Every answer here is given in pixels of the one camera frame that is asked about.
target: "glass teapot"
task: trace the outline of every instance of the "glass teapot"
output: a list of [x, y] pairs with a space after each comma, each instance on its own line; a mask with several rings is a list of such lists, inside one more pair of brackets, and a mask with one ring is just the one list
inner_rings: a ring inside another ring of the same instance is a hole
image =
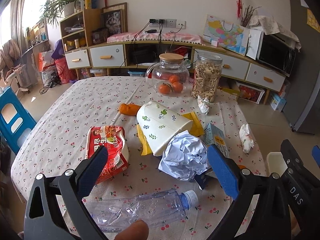
[[183, 65], [183, 56], [164, 53], [159, 56], [160, 63], [151, 65], [146, 72], [146, 83], [156, 92], [167, 96], [179, 96], [189, 84], [189, 71]]

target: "refrigerator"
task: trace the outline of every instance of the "refrigerator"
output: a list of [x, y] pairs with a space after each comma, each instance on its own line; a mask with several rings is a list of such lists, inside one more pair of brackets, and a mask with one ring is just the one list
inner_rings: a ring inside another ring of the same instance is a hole
[[283, 112], [293, 131], [320, 132], [320, 33], [307, 24], [307, 8], [290, 0], [291, 31], [302, 48], [288, 80], [291, 83]]

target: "yellow snack wrapper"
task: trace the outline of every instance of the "yellow snack wrapper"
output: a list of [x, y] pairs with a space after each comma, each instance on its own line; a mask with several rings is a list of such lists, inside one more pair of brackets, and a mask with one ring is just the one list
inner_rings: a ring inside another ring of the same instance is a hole
[[[193, 121], [193, 125], [191, 130], [189, 131], [189, 133], [193, 136], [201, 136], [204, 135], [204, 130], [202, 128], [202, 125], [196, 115], [196, 112], [191, 112], [191, 113], [186, 113], [186, 114], [182, 114], [182, 116], [184, 116], [185, 118], [192, 120]], [[142, 129], [140, 127], [140, 125], [137, 125], [137, 131], [138, 131], [138, 138], [142, 144], [142, 153], [141, 155], [148, 155], [148, 154], [152, 154], [152, 150], [147, 142], [146, 137], [144, 136]]]

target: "purple hat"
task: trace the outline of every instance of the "purple hat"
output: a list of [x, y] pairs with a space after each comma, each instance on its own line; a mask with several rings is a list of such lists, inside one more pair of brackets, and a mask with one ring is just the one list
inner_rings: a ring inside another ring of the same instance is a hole
[[64, 50], [63, 50], [63, 45], [62, 45], [62, 40], [58, 40], [55, 44], [55, 49], [54, 52], [52, 53], [51, 57], [53, 59], [59, 59], [64, 56]]

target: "microwave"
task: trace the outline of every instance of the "microwave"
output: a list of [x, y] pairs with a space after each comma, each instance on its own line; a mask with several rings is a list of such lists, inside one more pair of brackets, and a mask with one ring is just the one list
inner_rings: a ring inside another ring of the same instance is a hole
[[290, 76], [296, 52], [279, 37], [251, 29], [246, 55]]

